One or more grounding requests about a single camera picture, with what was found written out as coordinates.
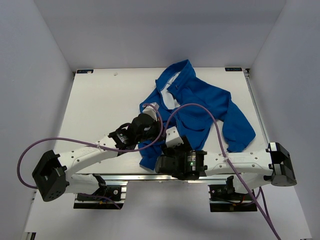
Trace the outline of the blue zip jacket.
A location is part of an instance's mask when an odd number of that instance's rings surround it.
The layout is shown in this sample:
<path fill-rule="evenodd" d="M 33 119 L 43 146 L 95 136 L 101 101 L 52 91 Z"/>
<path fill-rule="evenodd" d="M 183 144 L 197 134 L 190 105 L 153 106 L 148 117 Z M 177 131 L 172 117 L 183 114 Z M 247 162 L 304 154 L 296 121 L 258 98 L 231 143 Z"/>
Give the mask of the blue zip jacket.
<path fill-rule="evenodd" d="M 187 59 L 167 67 L 142 103 L 157 103 L 163 123 L 176 127 L 193 150 L 203 149 L 213 120 L 223 122 L 222 135 L 230 153 L 242 152 L 256 136 L 231 93 L 197 78 Z"/>

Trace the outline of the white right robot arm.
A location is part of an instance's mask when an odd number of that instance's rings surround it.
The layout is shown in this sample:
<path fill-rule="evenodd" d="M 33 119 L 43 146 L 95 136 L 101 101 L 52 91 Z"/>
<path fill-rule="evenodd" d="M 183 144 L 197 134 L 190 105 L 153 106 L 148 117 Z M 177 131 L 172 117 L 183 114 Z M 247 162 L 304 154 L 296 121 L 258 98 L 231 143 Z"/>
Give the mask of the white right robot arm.
<path fill-rule="evenodd" d="M 270 142 L 266 149 L 254 152 L 221 153 L 193 150 L 186 137 L 170 147 L 163 145 L 157 158 L 155 172 L 188 181 L 214 175 L 234 175 L 223 190 L 236 200 L 250 190 L 271 184 L 276 187 L 291 187 L 297 184 L 291 155 L 278 142 Z"/>

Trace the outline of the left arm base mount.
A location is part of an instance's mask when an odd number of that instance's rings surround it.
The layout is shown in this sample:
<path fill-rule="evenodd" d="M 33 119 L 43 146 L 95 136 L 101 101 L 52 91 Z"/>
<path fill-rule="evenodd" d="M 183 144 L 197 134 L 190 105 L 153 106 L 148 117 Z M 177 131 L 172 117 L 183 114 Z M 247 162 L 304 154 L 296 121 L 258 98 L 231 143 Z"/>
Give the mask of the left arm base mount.
<path fill-rule="evenodd" d="M 77 193 L 73 208 L 85 210 L 121 210 L 126 199 L 124 183 L 109 184 L 93 194 Z"/>

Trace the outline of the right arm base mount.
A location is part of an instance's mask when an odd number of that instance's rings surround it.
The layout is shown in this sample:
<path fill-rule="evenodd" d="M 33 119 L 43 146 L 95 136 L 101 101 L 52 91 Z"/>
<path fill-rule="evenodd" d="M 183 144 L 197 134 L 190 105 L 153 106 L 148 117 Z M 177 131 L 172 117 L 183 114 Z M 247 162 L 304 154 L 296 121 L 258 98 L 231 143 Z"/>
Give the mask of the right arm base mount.
<path fill-rule="evenodd" d="M 225 184 L 208 185 L 209 207 L 212 213 L 257 212 L 257 206 L 251 196 L 242 193 L 223 192 Z"/>

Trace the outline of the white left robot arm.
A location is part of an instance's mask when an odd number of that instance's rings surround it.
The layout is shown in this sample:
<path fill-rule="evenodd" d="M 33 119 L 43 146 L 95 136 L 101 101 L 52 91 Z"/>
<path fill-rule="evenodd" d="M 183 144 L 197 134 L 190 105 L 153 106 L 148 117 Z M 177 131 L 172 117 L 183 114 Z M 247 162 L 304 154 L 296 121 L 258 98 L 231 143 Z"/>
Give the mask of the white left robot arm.
<path fill-rule="evenodd" d="M 50 202 L 67 193 L 103 198 L 107 192 L 105 180 L 97 173 L 79 171 L 132 151 L 144 141 L 157 140 L 162 127 L 159 119 L 141 113 L 93 145 L 86 143 L 82 148 L 63 153 L 45 152 L 32 172 L 42 200 Z"/>

